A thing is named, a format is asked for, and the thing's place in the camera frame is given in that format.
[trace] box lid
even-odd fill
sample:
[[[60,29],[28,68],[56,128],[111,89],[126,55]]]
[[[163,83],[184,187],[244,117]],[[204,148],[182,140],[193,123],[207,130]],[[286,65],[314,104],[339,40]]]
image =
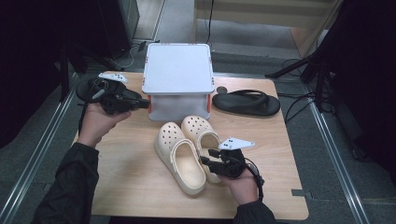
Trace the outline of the box lid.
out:
[[[148,45],[142,91],[147,95],[213,92],[209,46],[159,43]]]

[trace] white storage box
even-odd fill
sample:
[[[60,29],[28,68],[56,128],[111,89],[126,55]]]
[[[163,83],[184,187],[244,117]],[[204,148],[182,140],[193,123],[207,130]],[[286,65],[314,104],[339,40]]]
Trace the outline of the white storage box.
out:
[[[148,45],[142,91],[151,101],[151,120],[178,121],[189,115],[209,119],[214,88],[208,45]]]

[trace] person's right hand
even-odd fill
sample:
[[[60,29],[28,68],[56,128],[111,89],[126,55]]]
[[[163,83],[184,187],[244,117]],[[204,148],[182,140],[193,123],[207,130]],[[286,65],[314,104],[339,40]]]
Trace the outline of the person's right hand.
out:
[[[222,183],[227,185],[239,205],[256,202],[259,199],[256,182],[248,169],[245,169],[237,178],[223,175],[218,175],[218,177]]]
[[[128,119],[130,116],[131,111],[108,115],[99,103],[90,104],[85,111],[77,142],[89,147],[96,147],[102,137],[118,122]]]

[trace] white clog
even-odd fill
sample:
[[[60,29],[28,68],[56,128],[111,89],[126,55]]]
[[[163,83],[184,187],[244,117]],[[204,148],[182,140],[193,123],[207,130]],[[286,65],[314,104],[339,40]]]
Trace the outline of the white clog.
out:
[[[219,150],[221,140],[206,119],[200,116],[187,116],[181,123],[181,130],[184,135],[194,143],[199,156],[205,156],[212,161],[221,162],[221,159],[209,156],[208,150],[210,148]],[[204,167],[206,178],[209,182],[215,184],[221,182],[216,174],[210,173],[206,165],[202,164],[202,166]]]
[[[195,146],[174,122],[161,127],[155,150],[184,192],[195,195],[205,188],[206,176]]]

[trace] black sleeve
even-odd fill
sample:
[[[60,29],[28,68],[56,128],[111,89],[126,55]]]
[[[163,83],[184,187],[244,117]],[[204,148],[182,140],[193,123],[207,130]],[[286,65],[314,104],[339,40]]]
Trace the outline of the black sleeve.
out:
[[[234,224],[273,224],[273,212],[261,201],[239,205],[233,218]]]
[[[67,151],[32,223],[90,223],[93,193],[99,180],[98,154],[96,149],[80,143]]]

